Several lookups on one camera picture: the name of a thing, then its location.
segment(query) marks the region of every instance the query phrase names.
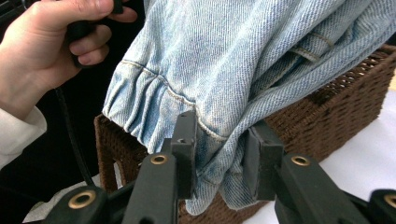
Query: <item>white surface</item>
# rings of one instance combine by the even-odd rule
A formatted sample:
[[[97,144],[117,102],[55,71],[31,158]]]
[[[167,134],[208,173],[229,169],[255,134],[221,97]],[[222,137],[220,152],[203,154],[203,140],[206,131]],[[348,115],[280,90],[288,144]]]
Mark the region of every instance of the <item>white surface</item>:
[[[389,91],[378,119],[320,163],[338,188],[368,201],[374,189],[396,189],[396,91]],[[274,203],[245,224],[276,224]]]

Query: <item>light blue denim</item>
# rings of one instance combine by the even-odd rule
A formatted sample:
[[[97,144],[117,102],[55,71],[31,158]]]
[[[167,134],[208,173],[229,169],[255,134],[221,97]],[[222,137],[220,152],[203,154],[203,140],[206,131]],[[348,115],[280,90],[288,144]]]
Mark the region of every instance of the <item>light blue denim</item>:
[[[352,68],[396,31],[396,0],[147,0],[145,26],[111,80],[103,113],[158,152],[195,110],[201,214],[219,191],[255,203],[242,133]]]

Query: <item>metal grommet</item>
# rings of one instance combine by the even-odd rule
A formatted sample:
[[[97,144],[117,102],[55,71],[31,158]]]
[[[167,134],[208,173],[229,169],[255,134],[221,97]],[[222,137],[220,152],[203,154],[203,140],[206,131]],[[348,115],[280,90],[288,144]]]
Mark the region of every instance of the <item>metal grommet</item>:
[[[76,194],[73,196],[73,198],[70,199],[69,201],[69,207],[73,209],[79,209],[88,206],[90,203],[92,203],[96,198],[96,193],[95,191],[88,189],[85,191],[82,191],[79,194]]]
[[[301,165],[301,166],[308,166],[311,164],[311,162],[309,161],[309,159],[302,157],[302,156],[293,156],[291,157],[291,160],[297,164],[297,165]]]
[[[384,196],[384,200],[387,204],[396,208],[396,194],[387,194]]]
[[[168,161],[168,158],[164,155],[158,155],[155,157],[151,157],[151,163],[156,164],[156,165],[164,164],[167,161]]]

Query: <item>black cable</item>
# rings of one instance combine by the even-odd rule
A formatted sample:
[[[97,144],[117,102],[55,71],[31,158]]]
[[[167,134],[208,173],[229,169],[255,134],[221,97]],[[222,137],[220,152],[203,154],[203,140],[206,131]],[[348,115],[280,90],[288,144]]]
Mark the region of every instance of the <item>black cable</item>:
[[[94,186],[95,184],[93,183],[92,176],[90,174],[90,170],[88,169],[87,163],[85,162],[81,145],[80,145],[80,143],[76,137],[76,134],[75,134],[73,122],[72,122],[72,119],[70,118],[67,103],[64,98],[64,91],[62,90],[61,87],[58,87],[55,89],[55,92],[58,97],[58,101],[61,106],[62,113],[64,114],[64,121],[66,123],[67,133],[70,138],[70,143],[72,144],[73,152],[76,157],[79,171],[81,172],[85,183],[89,186]]]

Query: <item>wicker basket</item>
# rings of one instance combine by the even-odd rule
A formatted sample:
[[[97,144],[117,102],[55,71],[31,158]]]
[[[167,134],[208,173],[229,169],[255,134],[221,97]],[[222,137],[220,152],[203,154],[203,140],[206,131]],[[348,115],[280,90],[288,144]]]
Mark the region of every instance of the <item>wicker basket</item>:
[[[265,120],[276,131],[288,152],[299,152],[319,161],[377,118],[396,66],[396,48],[383,46],[358,66],[327,86]],[[138,164],[147,155],[134,137],[103,115],[95,118],[101,184],[108,192],[117,189],[114,161],[121,183],[136,178]],[[263,206],[229,209],[219,195],[200,216],[190,216],[184,203],[179,223],[241,223]]]

